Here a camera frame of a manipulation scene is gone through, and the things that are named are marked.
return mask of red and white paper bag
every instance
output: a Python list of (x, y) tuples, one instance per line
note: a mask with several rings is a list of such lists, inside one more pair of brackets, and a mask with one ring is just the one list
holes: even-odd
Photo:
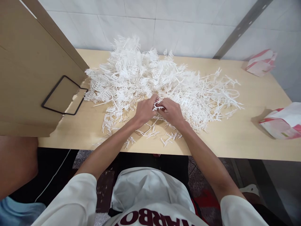
[(275, 67), (274, 61), (276, 57), (276, 52), (270, 49), (264, 50), (249, 60), (246, 71), (262, 77)]
[(279, 108), (259, 122), (276, 139), (294, 139), (301, 137), (301, 103), (291, 103)]

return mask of cardboard flap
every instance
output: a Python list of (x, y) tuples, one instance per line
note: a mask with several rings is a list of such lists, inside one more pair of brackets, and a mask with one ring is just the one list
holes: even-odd
[[(62, 114), (41, 107), (62, 75), (83, 70), (19, 0), (0, 1), (0, 135), (48, 137)], [(49, 101), (64, 112), (78, 87), (63, 82)]]

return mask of white cable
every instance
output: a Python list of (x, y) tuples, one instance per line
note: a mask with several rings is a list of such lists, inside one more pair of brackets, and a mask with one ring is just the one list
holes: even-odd
[[(51, 180), (50, 180), (49, 183), (47, 184), (46, 188), (49, 186), (49, 184), (52, 182), (54, 176), (57, 174), (57, 172), (60, 170), (60, 168), (61, 168), (62, 165), (64, 164), (64, 162), (65, 162), (65, 160), (66, 160), (66, 158), (67, 158), (67, 156), (68, 156), (68, 154), (69, 154), (70, 151), (71, 151), (71, 149), (68, 151), (68, 153), (67, 153), (66, 157), (64, 158), (62, 164), (61, 164), (60, 167), (57, 169), (56, 173), (53, 175), (53, 177), (51, 178)], [(45, 188), (45, 189), (42, 191), (42, 193), (35, 199), (34, 202), (36, 202), (36, 201), (38, 200), (38, 198), (40, 198), (40, 196), (43, 194), (43, 192), (46, 190), (46, 188)]]

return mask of pile of white plastic pieces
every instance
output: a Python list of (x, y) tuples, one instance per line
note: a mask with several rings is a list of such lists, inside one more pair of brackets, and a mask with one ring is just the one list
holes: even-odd
[[(104, 117), (103, 132), (106, 130), (107, 135), (102, 140), (118, 129), (115, 128), (117, 122), (127, 120), (125, 111), (135, 111), (137, 102), (150, 98), (153, 93), (157, 93), (161, 100), (170, 98), (179, 103), (191, 127), (196, 132), (206, 131), (208, 122), (229, 118), (242, 108), (242, 104), (235, 100), (239, 92), (234, 90), (234, 85), (239, 83), (226, 75), (220, 76), (220, 72), (218, 69), (215, 74), (202, 77), (200, 72), (174, 63), (171, 52), (167, 55), (165, 51), (164, 58), (160, 60), (155, 49), (140, 52), (138, 37), (119, 37), (115, 40), (108, 63), (86, 71), (91, 85), (85, 100), (112, 103)], [(155, 119), (164, 120), (159, 114)], [(138, 130), (137, 133), (146, 137), (159, 133), (155, 131), (155, 123), (148, 126), (148, 131)], [(168, 139), (161, 139), (164, 146), (181, 137), (178, 132), (167, 136)], [(125, 147), (134, 142), (130, 137)]]

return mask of wooden table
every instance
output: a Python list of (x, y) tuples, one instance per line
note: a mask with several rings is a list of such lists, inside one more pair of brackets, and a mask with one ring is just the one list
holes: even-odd
[[(91, 67), (98, 67), (105, 63), (110, 53), (96, 50), (77, 50), (86, 63)], [(257, 77), (243, 70), (246, 62), (230, 60), (214, 60), (191, 57), (174, 57), (178, 64), (185, 63), (188, 68), (200, 71), (202, 76), (214, 73), (219, 67), (221, 75), (227, 74), (237, 79), (241, 86), (236, 86), (240, 93), (238, 101), (244, 104), (244, 110), (237, 111), (233, 117), (221, 122), (210, 122), (209, 133), (203, 132), (200, 137), (218, 157), (245, 159), (273, 159), (301, 161), (301, 139), (275, 140), (267, 134), (257, 123), (274, 109), (288, 106), (291, 101), (271, 74)], [(89, 79), (82, 87), (89, 87)], [(76, 107), (82, 94), (78, 94), (71, 105)], [(39, 138), (39, 146), (47, 148), (87, 149), (94, 150), (94, 143), (103, 137), (102, 122), (109, 104), (93, 107), (93, 102), (84, 101), (75, 116), (65, 115), (50, 137)], [(163, 147), (160, 137), (166, 138), (165, 123), (156, 126), (160, 131), (156, 137), (146, 139), (134, 134), (136, 141), (124, 152), (160, 153), (190, 155), (183, 138)]]

